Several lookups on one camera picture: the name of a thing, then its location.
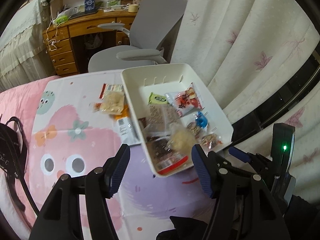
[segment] cartoon tablecloth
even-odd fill
[[[87,174],[118,151],[121,139],[115,122],[106,114],[94,113],[90,105],[99,101],[104,83],[122,83],[120,73],[88,73],[47,84],[28,159],[30,191],[39,208],[62,174]],[[193,168],[168,178],[155,177],[138,145],[131,147],[119,192],[107,204],[120,240],[151,240],[173,229],[171,215],[208,222],[214,201],[203,194]],[[91,239],[84,196],[80,209],[84,239]]]

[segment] gray office chair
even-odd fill
[[[116,46],[94,54],[88,71],[153,65],[153,61],[167,63],[159,49],[169,31],[182,18],[186,5],[186,0],[143,0],[130,31],[122,23],[98,25],[124,32],[130,39],[130,46]]]

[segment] red smile line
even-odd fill
[[[196,182],[198,180],[199,180],[199,178],[195,178],[195,179],[190,180],[190,181],[184,181],[184,182],[182,182],[182,184],[191,184],[191,183],[194,183],[194,182]]]

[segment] green snack package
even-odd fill
[[[159,105],[165,105],[167,104],[167,98],[165,96],[157,95],[151,92],[149,96],[149,104],[159,104]]]

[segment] black bag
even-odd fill
[[[8,127],[8,123],[12,121],[17,123],[19,131],[22,135],[21,152],[17,133],[10,127]],[[19,207],[19,209],[25,211],[26,208],[20,201],[15,191],[15,179],[20,180],[22,188],[30,202],[31,207],[33,208],[36,215],[38,215],[39,209],[37,208],[36,203],[34,202],[24,179],[26,160],[27,146],[25,144],[25,136],[22,130],[22,125],[17,117],[12,117],[6,124],[0,123],[0,168],[4,170],[6,174],[6,181],[11,198]]]

